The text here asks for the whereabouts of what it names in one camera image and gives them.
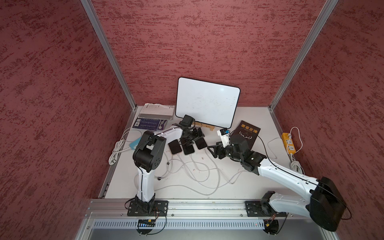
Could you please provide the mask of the phone with white case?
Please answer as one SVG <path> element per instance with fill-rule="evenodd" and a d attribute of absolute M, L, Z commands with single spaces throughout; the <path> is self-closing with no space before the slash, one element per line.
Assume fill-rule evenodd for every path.
<path fill-rule="evenodd" d="M 190 143 L 187 143 L 187 144 L 183 144 L 182 145 L 182 149 L 183 149 L 183 152 L 184 154 L 187 156 L 187 155 L 191 155 L 195 152 L 195 149 L 194 149 L 194 142 L 190 142 Z"/>

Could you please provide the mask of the black phone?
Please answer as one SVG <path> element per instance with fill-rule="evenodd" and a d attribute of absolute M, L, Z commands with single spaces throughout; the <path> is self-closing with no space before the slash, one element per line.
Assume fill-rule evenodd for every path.
<path fill-rule="evenodd" d="M 202 150 L 208 146 L 204 137 L 200 137 L 200 138 L 196 139 L 195 144 L 196 144 L 198 150 Z"/>

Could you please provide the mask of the phone with pink case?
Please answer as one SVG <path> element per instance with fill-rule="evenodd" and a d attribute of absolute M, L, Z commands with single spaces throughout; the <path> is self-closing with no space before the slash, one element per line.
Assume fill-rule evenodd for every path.
<path fill-rule="evenodd" d="M 183 151 L 178 140 L 173 140 L 168 143 L 172 155 L 177 155 Z"/>

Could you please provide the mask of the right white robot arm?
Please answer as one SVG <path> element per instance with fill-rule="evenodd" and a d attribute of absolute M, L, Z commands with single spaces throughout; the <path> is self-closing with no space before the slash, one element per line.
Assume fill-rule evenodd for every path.
<path fill-rule="evenodd" d="M 347 204 L 335 183 L 326 177 L 320 180 L 285 168 L 266 155 L 249 148 L 239 136 L 228 139 L 228 144 L 218 142 L 208 150 L 214 158 L 230 158 L 253 174 L 273 180 L 297 194 L 284 196 L 274 191 L 265 194 L 262 206 L 277 213 L 292 213 L 311 218 L 321 228 L 335 232 L 343 220 Z"/>

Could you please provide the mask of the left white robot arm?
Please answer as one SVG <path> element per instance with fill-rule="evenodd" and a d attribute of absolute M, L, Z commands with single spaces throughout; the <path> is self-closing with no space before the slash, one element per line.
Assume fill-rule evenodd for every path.
<path fill-rule="evenodd" d="M 180 146 L 189 146 L 205 135 L 200 128 L 176 125 L 159 133 L 145 131 L 134 153 L 133 160 L 138 168 L 138 193 L 134 204 L 143 213 L 150 214 L 155 208 L 155 170 L 162 161 L 167 144 L 176 142 Z"/>

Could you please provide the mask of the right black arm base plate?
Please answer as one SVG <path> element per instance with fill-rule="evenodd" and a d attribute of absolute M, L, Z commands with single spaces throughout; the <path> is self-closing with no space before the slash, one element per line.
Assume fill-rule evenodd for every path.
<path fill-rule="evenodd" d="M 276 212 L 268 203 L 260 201 L 245 201 L 245 209 L 248 217 L 286 217 L 287 213 Z"/>

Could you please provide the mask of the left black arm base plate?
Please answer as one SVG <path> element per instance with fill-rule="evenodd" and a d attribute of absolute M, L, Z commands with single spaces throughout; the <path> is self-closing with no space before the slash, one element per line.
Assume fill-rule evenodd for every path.
<path fill-rule="evenodd" d="M 131 201 L 128 208 L 128 217 L 166 217 L 169 201 L 155 200 L 149 205 Z"/>

